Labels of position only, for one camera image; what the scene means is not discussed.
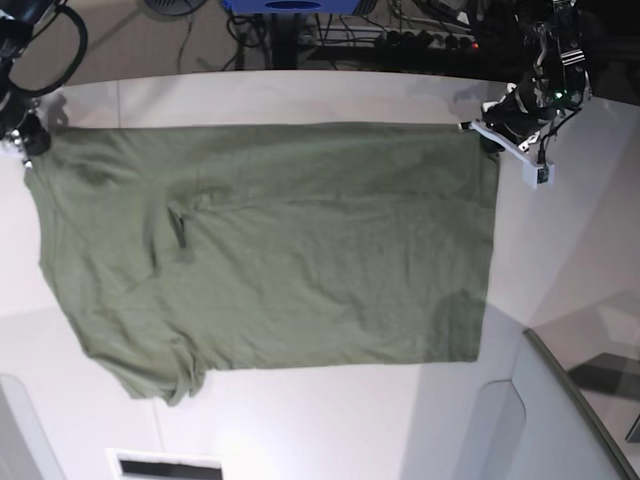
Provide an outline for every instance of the white table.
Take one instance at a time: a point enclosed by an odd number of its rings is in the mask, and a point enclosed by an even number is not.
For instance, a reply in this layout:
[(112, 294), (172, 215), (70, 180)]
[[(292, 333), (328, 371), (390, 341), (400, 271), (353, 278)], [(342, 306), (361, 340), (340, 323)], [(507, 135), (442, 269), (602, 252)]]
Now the white table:
[[(230, 72), (76, 86), (45, 103), (52, 122), (85, 128), (458, 123), (475, 118), (502, 88), (418, 75)], [(478, 362), (216, 372), (175, 409), (132, 402), (82, 356), (37, 266), (38, 220), (21, 167), (0, 159), (0, 373), (26, 386), (68, 480), (110, 479), (106, 447), (215, 455), (229, 480), (412, 480), (416, 472), (450, 479), (475, 395), (510, 377), (523, 325), (611, 289), (640, 291), (640, 276), (615, 272), (591, 281), (588, 298), (579, 288), (558, 295), (566, 289), (554, 283), (582, 248), (600, 200), (615, 195), (611, 179), (640, 156), (639, 121), (640, 109), (593, 100), (549, 148), (557, 165), (551, 188), (529, 188), (520, 163), (503, 159)], [(627, 181), (640, 179), (639, 170), (625, 170)], [(627, 233), (630, 221), (621, 220)], [(617, 252), (626, 255), (624, 268), (640, 271), (636, 247), (611, 242), (607, 252), (626, 247)], [(583, 275), (601, 271), (597, 251), (588, 268), (580, 265)]]

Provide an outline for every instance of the green t-shirt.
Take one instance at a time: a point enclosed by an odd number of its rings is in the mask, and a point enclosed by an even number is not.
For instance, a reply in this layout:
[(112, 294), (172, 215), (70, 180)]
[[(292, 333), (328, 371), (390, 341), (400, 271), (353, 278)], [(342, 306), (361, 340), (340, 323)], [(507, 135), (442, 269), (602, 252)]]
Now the green t-shirt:
[(177, 404), (208, 369), (473, 361), (498, 166), (453, 126), (55, 133), (26, 182), (84, 352)]

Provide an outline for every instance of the black cable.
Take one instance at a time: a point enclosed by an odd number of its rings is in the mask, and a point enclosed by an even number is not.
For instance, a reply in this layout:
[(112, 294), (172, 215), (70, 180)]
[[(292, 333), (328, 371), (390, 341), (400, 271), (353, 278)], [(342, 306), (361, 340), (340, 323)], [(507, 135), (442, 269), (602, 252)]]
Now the black cable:
[[(242, 48), (260, 48), (264, 58), (264, 67), (266, 70), (271, 70), (271, 53), (267, 46), (267, 26), (264, 22), (262, 15), (256, 14), (251, 17), (243, 15), (235, 15), (233, 11), (228, 10), (223, 6), (223, 10), (227, 14), (226, 28), (227, 32)], [(247, 31), (241, 32), (241, 28), (249, 26)], [(254, 33), (256, 40), (254, 42), (248, 41), (251, 33)], [(244, 52), (242, 49), (236, 53), (237, 57), (242, 56), (244, 60)]]
[(353, 33), (353, 30), (351, 30), (351, 27), (347, 25), (347, 22), (344, 21), (344, 15), (343, 14), (338, 15), (338, 20), (340, 20), (340, 23), (342, 24), (342, 26), (347, 32), (347, 40), (349, 40), (349, 34), (351, 34), (351, 38), (353, 38), (353, 41), (354, 41), (353, 46), (355, 47), (356, 34)]
[(329, 29), (331, 28), (331, 22), (333, 22), (333, 13), (329, 14), (329, 21), (327, 22), (327, 28), (324, 31), (324, 41), (327, 41), (327, 37), (329, 36)]
[(336, 45), (338, 43), (371, 43), (375, 44), (378, 41), (378, 38), (375, 37), (359, 37), (355, 40), (352, 39), (343, 39), (343, 40), (327, 40), (327, 45)]
[(180, 45), (180, 50), (178, 50), (178, 58), (176, 58), (176, 71), (178, 72), (178, 74), (182, 73), (182, 56), (184, 55), (184, 49), (187, 46), (187, 43), (189, 42), (189, 38), (191, 37), (191, 32), (193, 31), (193, 23), (194, 23), (194, 17), (193, 17), (193, 13), (190, 13), (189, 16), (187, 17), (187, 21), (189, 22), (189, 27), (187, 28), (187, 34), (184, 37), (184, 40), (182, 41), (182, 45)]
[(229, 66), (238, 58), (238, 52), (236, 52), (228, 61), (224, 64), (224, 66), (220, 69), (221, 72), (224, 72)]
[(451, 25), (455, 25), (456, 27), (463, 28), (467, 31), (469, 30), (468, 24), (461, 22), (460, 20), (438, 10), (433, 6), (430, 0), (413, 0), (413, 3), (420, 9), (423, 14), (425, 14), (429, 18), (437, 20), (438, 22), (447, 22)]
[(453, 35), (453, 32), (451, 31), (451, 29), (447, 27), (447, 25), (442, 20), (440, 20), (439, 18), (436, 18), (436, 20), (440, 25), (442, 25), (442, 28), (444, 28), (445, 32), (447, 32), (449, 35)]
[(364, 20), (365, 22), (367, 22), (370, 25), (373, 25), (375, 27), (378, 27), (380, 29), (382, 29), (382, 31), (384, 33), (389, 33), (389, 30), (387, 30), (385, 27), (383, 27), (382, 25), (380, 25), (379, 23), (374, 22), (373, 20), (369, 20), (367, 17), (365, 17), (364, 15), (359, 15), (359, 18), (361, 18), (362, 20)]
[[(56, 5), (56, 8), (66, 4), (67, 4), (67, 0), (62, 0), (61, 2), (58, 3), (58, 5)], [(46, 32), (47, 29), (53, 24), (53, 22), (57, 20), (58, 15), (60, 15), (60, 12), (56, 10), (51, 20), (49, 20), (44, 27), (38, 30), (38, 33), (36, 33), (33, 37), (31, 37), (31, 39), (27, 43), (27, 46), (31, 45), (40, 35)]]
[(69, 79), (73, 76), (73, 74), (76, 73), (76, 70), (78, 70), (78, 67), (82, 63), (82, 60), (84, 59), (84, 56), (87, 53), (87, 47), (89, 45), (89, 33), (87, 32), (86, 25), (82, 21), (82, 17), (80, 17), (80, 15), (78, 15), (75, 10), (66, 6), (64, 3), (58, 5), (55, 11), (56, 11), (56, 14), (62, 14), (67, 18), (69, 18), (69, 20), (71, 20), (71, 22), (78, 29), (78, 36), (79, 36), (78, 51), (76, 52), (76, 56), (74, 57), (71, 64), (65, 70), (65, 72), (60, 76), (60, 78), (58, 78), (55, 82), (51, 83), (50, 85), (44, 88), (40, 88), (38, 90), (28, 90), (28, 89), (19, 87), (18, 85), (13, 83), (13, 81), (10, 78), (4, 79), (7, 86), (11, 90), (13, 90), (15, 93), (19, 95), (22, 95), (23, 97), (27, 97), (27, 98), (42, 97), (43, 95), (48, 95), (49, 93), (56, 91), (58, 88), (63, 86), (65, 83), (67, 83)]
[[(320, 25), (320, 15), (316, 13), (315, 18), (316, 18), (316, 25), (318, 26), (318, 38), (320, 39), (320, 44), (323, 47), (326, 47), (327, 45), (325, 43), (325, 39), (322, 37), (322, 26)], [(338, 69), (338, 65), (336, 65), (336, 62), (334, 60), (329, 60), (329, 63), (331, 64), (334, 70)]]

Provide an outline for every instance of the blue device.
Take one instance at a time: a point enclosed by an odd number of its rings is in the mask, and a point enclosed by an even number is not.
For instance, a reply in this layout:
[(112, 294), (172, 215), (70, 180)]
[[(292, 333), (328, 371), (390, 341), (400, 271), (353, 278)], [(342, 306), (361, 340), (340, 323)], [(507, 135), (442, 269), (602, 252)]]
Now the blue device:
[(377, 0), (224, 0), (237, 14), (252, 13), (342, 13), (368, 15)]

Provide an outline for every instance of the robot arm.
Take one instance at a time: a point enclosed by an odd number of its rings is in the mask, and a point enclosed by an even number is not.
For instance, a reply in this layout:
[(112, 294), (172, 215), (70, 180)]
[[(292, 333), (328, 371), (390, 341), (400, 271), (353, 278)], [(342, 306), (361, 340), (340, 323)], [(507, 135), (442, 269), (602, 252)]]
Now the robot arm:
[[(461, 124), (482, 135), (487, 153), (507, 150), (522, 160), (524, 178), (533, 187), (553, 182), (553, 164), (546, 158), (548, 140), (591, 96), (575, 3), (514, 0), (528, 69), (499, 101), (483, 105), (481, 119)], [(564, 120), (554, 126), (558, 117)], [(530, 158), (534, 143), (539, 143), (538, 153)]]

